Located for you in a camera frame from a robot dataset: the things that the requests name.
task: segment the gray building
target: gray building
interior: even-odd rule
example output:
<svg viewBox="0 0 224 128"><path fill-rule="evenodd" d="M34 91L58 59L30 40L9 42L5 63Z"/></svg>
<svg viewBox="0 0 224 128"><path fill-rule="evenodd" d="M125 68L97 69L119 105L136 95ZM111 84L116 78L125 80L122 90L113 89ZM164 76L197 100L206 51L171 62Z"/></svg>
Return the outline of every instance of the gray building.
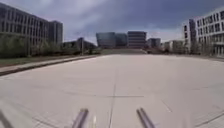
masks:
<svg viewBox="0 0 224 128"><path fill-rule="evenodd" d="M146 45L149 48L160 48L161 39L160 38L150 38L150 39L147 40Z"/></svg>
<svg viewBox="0 0 224 128"><path fill-rule="evenodd" d="M128 32L128 47L143 48L146 44L146 32L129 31Z"/></svg>
<svg viewBox="0 0 224 128"><path fill-rule="evenodd" d="M50 22L49 41L57 44L63 41L63 24L58 21Z"/></svg>
<svg viewBox="0 0 224 128"><path fill-rule="evenodd" d="M126 47L127 41L126 33L116 33L116 47Z"/></svg>
<svg viewBox="0 0 224 128"><path fill-rule="evenodd" d="M0 3L0 37L11 35L23 38L27 43L28 54L40 52L43 42L62 43L62 30L63 25L60 22L49 22Z"/></svg>
<svg viewBox="0 0 224 128"><path fill-rule="evenodd" d="M189 19L182 24L185 53L195 54L198 52L195 27L195 21L193 19Z"/></svg>
<svg viewBox="0 0 224 128"><path fill-rule="evenodd" d="M115 32L97 33L96 39L97 39L98 46L101 48L115 48L116 47Z"/></svg>

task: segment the metal rod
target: metal rod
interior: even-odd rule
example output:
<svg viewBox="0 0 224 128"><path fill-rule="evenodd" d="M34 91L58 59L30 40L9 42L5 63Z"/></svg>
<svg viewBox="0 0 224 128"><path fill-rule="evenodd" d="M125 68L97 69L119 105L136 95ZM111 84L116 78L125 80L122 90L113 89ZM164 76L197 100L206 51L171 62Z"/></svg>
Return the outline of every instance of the metal rod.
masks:
<svg viewBox="0 0 224 128"><path fill-rule="evenodd" d="M137 109L137 114L144 128L155 128L154 124L149 119L148 115L146 114L143 108Z"/></svg>
<svg viewBox="0 0 224 128"><path fill-rule="evenodd" d="M83 123L88 115L88 109L81 109L76 120L74 121L72 128L82 128Z"/></svg>

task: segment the blue sky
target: blue sky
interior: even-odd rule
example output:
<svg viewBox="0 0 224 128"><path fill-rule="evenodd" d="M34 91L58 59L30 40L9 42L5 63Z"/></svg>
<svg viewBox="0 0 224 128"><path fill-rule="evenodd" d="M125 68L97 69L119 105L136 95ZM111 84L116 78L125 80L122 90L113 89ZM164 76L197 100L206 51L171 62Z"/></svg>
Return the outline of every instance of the blue sky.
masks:
<svg viewBox="0 0 224 128"><path fill-rule="evenodd" d="M183 21L224 6L224 0L0 0L64 24L64 40L96 32L143 30L148 38L181 39Z"/></svg>

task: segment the road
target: road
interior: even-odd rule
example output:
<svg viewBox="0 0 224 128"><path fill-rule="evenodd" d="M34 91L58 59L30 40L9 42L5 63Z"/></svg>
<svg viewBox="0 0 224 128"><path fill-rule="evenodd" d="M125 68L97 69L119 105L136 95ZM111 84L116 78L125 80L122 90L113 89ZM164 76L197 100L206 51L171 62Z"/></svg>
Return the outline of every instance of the road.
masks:
<svg viewBox="0 0 224 128"><path fill-rule="evenodd" d="M141 128L142 107L156 128L221 128L223 76L223 62L108 55L0 77L0 112L14 128L71 128L81 108L84 128Z"/></svg>

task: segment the building facade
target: building facade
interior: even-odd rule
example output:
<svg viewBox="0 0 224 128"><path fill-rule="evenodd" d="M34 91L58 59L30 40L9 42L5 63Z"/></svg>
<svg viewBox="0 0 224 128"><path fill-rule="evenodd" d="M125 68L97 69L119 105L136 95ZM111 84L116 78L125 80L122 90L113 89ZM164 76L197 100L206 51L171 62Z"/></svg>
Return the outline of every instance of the building facade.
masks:
<svg viewBox="0 0 224 128"><path fill-rule="evenodd" d="M129 48L144 48L145 45L146 45L146 32L143 31L128 32Z"/></svg>
<svg viewBox="0 0 224 128"><path fill-rule="evenodd" d="M48 22L35 15L0 3L0 37L9 35L23 38L27 44L28 54L40 52L43 42L62 43L62 30L62 23Z"/></svg>
<svg viewBox="0 0 224 128"><path fill-rule="evenodd" d="M116 47L126 47L127 41L126 33L116 33Z"/></svg>
<svg viewBox="0 0 224 128"><path fill-rule="evenodd" d="M97 33L96 39L97 39L98 46L101 48L115 48L116 47L115 32Z"/></svg>
<svg viewBox="0 0 224 128"><path fill-rule="evenodd" d="M161 39L160 38L150 38L150 39L147 40L146 45L149 48L160 48Z"/></svg>
<svg viewBox="0 0 224 128"><path fill-rule="evenodd" d="M49 41L56 44L63 42L63 24L58 21L50 22Z"/></svg>
<svg viewBox="0 0 224 128"><path fill-rule="evenodd" d="M170 40L164 43L164 51L167 53L182 54L184 53L184 41Z"/></svg>
<svg viewBox="0 0 224 128"><path fill-rule="evenodd" d="M185 53L196 54L198 52L195 27L195 21L193 19L189 19L182 24Z"/></svg>
<svg viewBox="0 0 224 128"><path fill-rule="evenodd" d="M202 54L224 56L224 7L195 18Z"/></svg>
<svg viewBox="0 0 224 128"><path fill-rule="evenodd" d="M192 43L192 30L195 29L195 42ZM204 55L224 56L224 7L183 24L184 44L192 44L195 51Z"/></svg>

